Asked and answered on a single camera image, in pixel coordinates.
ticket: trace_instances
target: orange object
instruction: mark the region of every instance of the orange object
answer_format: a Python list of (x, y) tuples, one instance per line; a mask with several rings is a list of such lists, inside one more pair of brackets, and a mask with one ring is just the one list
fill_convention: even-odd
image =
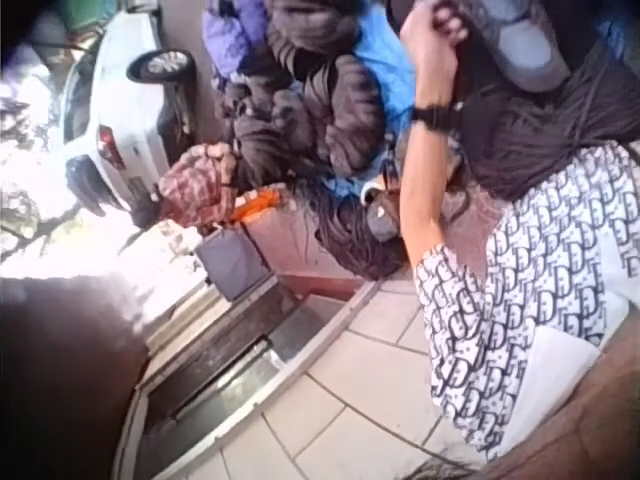
[(231, 222), (239, 222), (247, 217), (259, 213), (280, 203), (280, 193), (277, 190), (266, 189), (258, 192), (256, 198), (252, 198), (244, 205), (237, 207), (231, 215)]

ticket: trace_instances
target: drain grate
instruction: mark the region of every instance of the drain grate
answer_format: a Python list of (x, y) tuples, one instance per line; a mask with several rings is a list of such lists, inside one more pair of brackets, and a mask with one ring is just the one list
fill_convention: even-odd
[(247, 349), (274, 331), (299, 304), (300, 301), (288, 288), (276, 284), (250, 305), (225, 331), (149, 394), (145, 433), (175, 419)]

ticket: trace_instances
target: black wristwatch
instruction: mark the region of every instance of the black wristwatch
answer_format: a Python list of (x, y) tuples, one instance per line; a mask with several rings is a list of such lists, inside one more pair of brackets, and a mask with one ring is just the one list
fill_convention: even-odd
[(451, 105), (430, 105), (427, 108), (411, 109), (411, 122), (422, 122), (427, 129), (438, 133), (449, 133), (457, 127), (458, 110)]

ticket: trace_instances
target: hand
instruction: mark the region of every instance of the hand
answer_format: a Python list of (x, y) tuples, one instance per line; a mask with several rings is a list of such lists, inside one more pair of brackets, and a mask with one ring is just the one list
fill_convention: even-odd
[(416, 67), (416, 104), (425, 106), (451, 100), (458, 69), (454, 47), (469, 34), (450, 8), (437, 5), (437, 0), (417, 0), (400, 31)]

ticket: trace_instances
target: white car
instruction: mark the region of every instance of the white car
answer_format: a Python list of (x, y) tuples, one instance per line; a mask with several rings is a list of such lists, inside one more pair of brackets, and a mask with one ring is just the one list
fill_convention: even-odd
[(148, 8), (116, 13), (64, 86), (67, 183), (96, 215), (105, 204), (131, 211), (148, 203), (159, 178), (193, 144), (187, 89), (194, 60), (162, 48), (159, 17)]

